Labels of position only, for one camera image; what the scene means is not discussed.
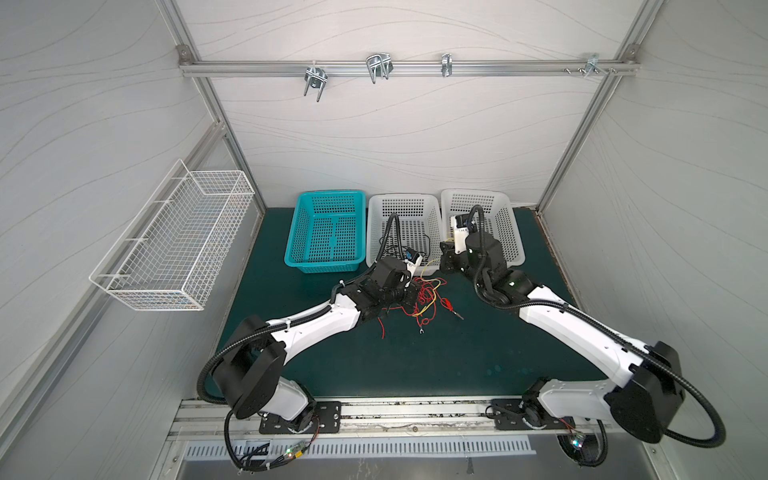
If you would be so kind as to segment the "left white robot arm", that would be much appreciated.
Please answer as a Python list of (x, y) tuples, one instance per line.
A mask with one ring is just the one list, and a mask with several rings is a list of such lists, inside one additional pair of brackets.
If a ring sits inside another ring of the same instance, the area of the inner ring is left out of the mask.
[(421, 262), (420, 252), (403, 244), (399, 215), (391, 214), (374, 263), (336, 284), (327, 301), (284, 318), (243, 320), (202, 367), (196, 380), (198, 398), (228, 406), (237, 419), (271, 414), (304, 430), (313, 421), (316, 401), (299, 383), (283, 377), (284, 367), (303, 351), (391, 307), (413, 312)]

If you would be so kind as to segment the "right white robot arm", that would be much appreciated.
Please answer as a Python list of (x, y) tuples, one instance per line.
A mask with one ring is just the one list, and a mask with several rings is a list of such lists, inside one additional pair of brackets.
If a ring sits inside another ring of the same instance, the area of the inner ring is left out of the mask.
[[(485, 229), (482, 206), (472, 206), (450, 223), (453, 236), (441, 244), (443, 270), (464, 274), (480, 301), (548, 333), (605, 376), (595, 382), (541, 378), (525, 393), (520, 407), (524, 415), (610, 421), (650, 444), (665, 437), (702, 449), (725, 443), (727, 430), (721, 415), (683, 377), (674, 348), (662, 341), (649, 345), (626, 336), (509, 267), (500, 241)], [(713, 432), (707, 438), (687, 436), (670, 427), (688, 397), (712, 423)]]

